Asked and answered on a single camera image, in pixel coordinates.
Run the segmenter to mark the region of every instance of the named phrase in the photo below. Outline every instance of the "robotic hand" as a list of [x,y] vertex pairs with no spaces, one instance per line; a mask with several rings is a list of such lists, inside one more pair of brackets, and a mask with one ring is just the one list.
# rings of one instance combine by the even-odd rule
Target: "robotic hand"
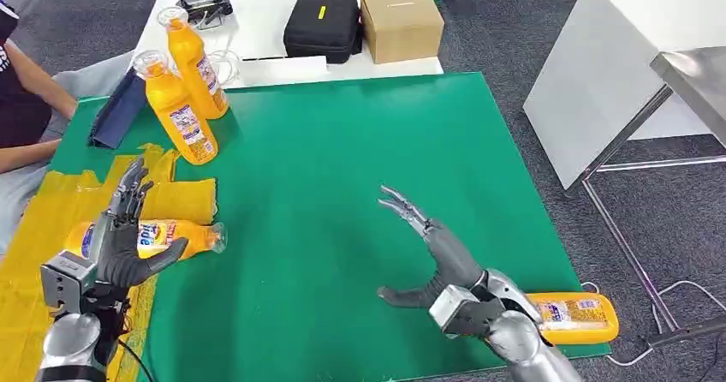
[[581,382],[569,360],[539,333],[537,308],[504,274],[482,269],[458,239],[438,221],[426,218],[391,188],[378,202],[405,219],[436,261],[429,283],[418,289],[378,288],[393,307],[426,308],[450,337],[471,335],[501,357],[515,382]]
[[141,184],[147,174],[141,157],[126,169],[90,238],[84,239],[87,259],[62,251],[40,267],[45,304],[59,309],[43,341],[36,381],[105,382],[106,367],[125,332],[128,288],[182,256],[186,238],[151,258],[139,257],[139,215],[152,187],[152,182]]

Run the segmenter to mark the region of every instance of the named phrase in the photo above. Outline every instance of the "cardboard box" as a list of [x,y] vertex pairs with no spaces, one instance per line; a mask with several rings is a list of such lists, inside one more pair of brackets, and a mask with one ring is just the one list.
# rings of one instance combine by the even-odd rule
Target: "cardboard box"
[[375,63],[438,55],[443,18],[433,0],[360,0],[360,12]]

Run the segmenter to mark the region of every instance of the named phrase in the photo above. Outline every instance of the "metal stand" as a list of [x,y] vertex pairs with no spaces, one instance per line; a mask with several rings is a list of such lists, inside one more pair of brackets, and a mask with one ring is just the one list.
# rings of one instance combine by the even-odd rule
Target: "metal stand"
[[[708,319],[699,322],[694,325],[681,326],[675,321],[673,314],[666,306],[663,298],[658,294],[658,289],[653,284],[651,279],[648,277],[647,272],[643,269],[643,266],[635,256],[635,252],[628,245],[628,242],[623,237],[617,224],[610,216],[607,208],[603,201],[601,201],[595,188],[590,183],[590,177],[596,172],[616,172],[621,170],[643,170],[643,169],[654,169],[654,168],[666,168],[672,166],[684,166],[684,165],[696,165],[696,164],[714,164],[726,162],[726,155],[716,157],[704,157],[704,158],[684,158],[684,159],[670,159],[663,161],[648,161],[638,162],[631,164],[605,164],[605,162],[617,151],[618,148],[642,125],[653,112],[655,112],[673,91],[667,86],[663,85],[655,95],[645,104],[642,110],[634,116],[631,122],[621,131],[620,134],[603,150],[603,152],[592,162],[591,166],[585,169],[578,179],[585,188],[585,192],[590,197],[590,200],[598,209],[600,216],[603,218],[605,224],[610,230],[610,233],[616,240],[617,246],[620,248],[628,263],[635,271],[638,279],[642,283],[643,287],[648,294],[648,297],[656,307],[658,314],[663,318],[667,331],[660,335],[655,335],[647,338],[648,346],[650,348],[657,348],[660,346],[668,345],[671,343],[680,342],[686,339],[692,339],[694,337],[701,337],[709,335],[718,331],[726,331],[726,315],[719,316],[714,319]],[[578,185],[573,184],[568,192],[576,188]]]

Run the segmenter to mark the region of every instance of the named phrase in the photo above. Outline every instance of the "yellow cloth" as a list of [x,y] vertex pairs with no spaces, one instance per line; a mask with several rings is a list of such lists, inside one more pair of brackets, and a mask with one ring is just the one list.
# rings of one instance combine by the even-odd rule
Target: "yellow cloth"
[[[145,219],[186,219],[209,224],[216,212],[216,183],[172,182],[179,153],[164,152],[147,144],[144,149],[147,179],[155,186],[148,192],[141,217]],[[28,203],[13,241],[0,265],[0,380],[33,380],[38,370],[42,342],[51,318],[43,301],[39,268],[62,250],[70,229],[80,222],[93,221],[109,203],[111,193],[134,155],[114,158],[105,183],[96,175],[64,175],[51,171],[38,193]],[[156,278],[131,289],[131,309],[123,339],[141,355],[153,301]],[[108,380],[133,382],[138,369],[133,358],[119,347],[109,365]]]

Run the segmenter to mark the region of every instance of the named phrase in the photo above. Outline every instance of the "wire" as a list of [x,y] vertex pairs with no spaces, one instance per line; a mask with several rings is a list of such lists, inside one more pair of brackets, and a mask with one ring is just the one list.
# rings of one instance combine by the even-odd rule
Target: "wire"
[[146,368],[146,365],[144,365],[144,362],[141,361],[141,358],[139,358],[138,355],[136,355],[136,352],[134,352],[133,349],[129,348],[128,345],[126,345],[121,339],[118,340],[118,344],[121,345],[131,356],[134,357],[134,359],[139,363],[139,366],[144,371],[144,375],[146,376],[146,380],[148,382],[153,382],[154,379],[152,378],[152,373],[149,372],[149,370]]
[[[240,64],[242,64],[242,58],[240,58],[239,55],[235,54],[234,51],[230,50],[229,47],[227,47],[227,49],[225,50],[214,51],[209,54],[208,57],[213,68],[215,68],[215,63],[217,63],[217,68],[214,70],[217,73],[217,81],[219,81],[220,86],[227,85],[229,82],[237,78],[237,76],[240,74]],[[224,79],[219,78],[219,73],[221,72],[221,69],[219,69],[219,65],[222,63],[226,63],[227,65],[229,65],[229,75],[227,75],[227,77]]]
[[192,28],[194,28],[194,29],[197,29],[197,28],[201,27],[201,26],[202,26],[202,24],[205,24],[205,23],[206,23],[206,16],[207,16],[207,13],[208,13],[208,12],[209,12],[209,11],[205,11],[205,14],[204,14],[204,15],[202,16],[202,19],[201,19],[201,20],[200,20],[199,22],[197,22],[197,23],[196,23],[196,24],[194,24],[194,25],[191,25],[191,24],[189,24],[189,26],[190,26],[190,27],[192,27]]
[[600,293],[600,288],[599,288],[599,287],[598,287],[598,286],[597,286],[597,285],[596,285],[596,284],[595,284],[594,282],[583,282],[583,283],[582,283],[582,284],[580,284],[580,285],[582,285],[582,286],[585,286],[585,285],[590,285],[590,286],[592,286],[593,288],[595,288],[595,293],[596,293],[596,294],[599,294],[599,293]]
[[[593,283],[593,282],[583,282],[580,285],[582,285],[582,286],[591,285],[592,287],[595,288],[595,290],[598,293],[600,293],[600,288],[595,283]],[[667,287],[665,289],[659,290],[658,291],[658,294],[659,295],[662,295],[662,294],[664,294],[666,292],[670,292],[671,290],[673,290],[674,288],[676,288],[676,287],[678,287],[680,285],[692,285],[692,286],[695,286],[696,288],[700,289],[703,293],[705,293],[709,298],[711,298],[711,300],[714,301],[721,309],[723,309],[724,311],[726,311],[726,305],[724,305],[723,302],[719,301],[706,288],[704,288],[703,286],[701,286],[701,285],[699,285],[699,284],[697,284],[695,282],[692,282],[692,281],[678,281],[678,282],[670,285],[669,287]],[[651,304],[651,311],[653,312],[653,318],[656,320],[656,325],[658,326],[658,333],[659,334],[662,334],[663,333],[663,326],[660,324],[660,319],[658,318],[658,314],[656,313],[656,306],[654,304]],[[718,362],[718,346],[719,346],[720,342],[721,342],[721,338],[719,338],[716,341],[716,363]],[[648,348],[648,350],[646,350],[642,354],[636,356],[635,359],[633,359],[632,361],[628,361],[628,362],[620,362],[617,359],[613,358],[611,355],[606,355],[605,357],[608,358],[612,363],[616,364],[618,367],[629,367],[631,365],[634,365],[634,364],[638,363],[638,361],[640,361],[641,359],[643,359],[646,356],[648,356],[652,351],[653,351],[653,348]],[[708,376],[708,374],[711,372],[711,370],[716,366],[716,363],[714,363],[711,367],[708,368],[708,370],[704,374],[703,378],[700,379],[700,381],[704,380],[705,377]]]

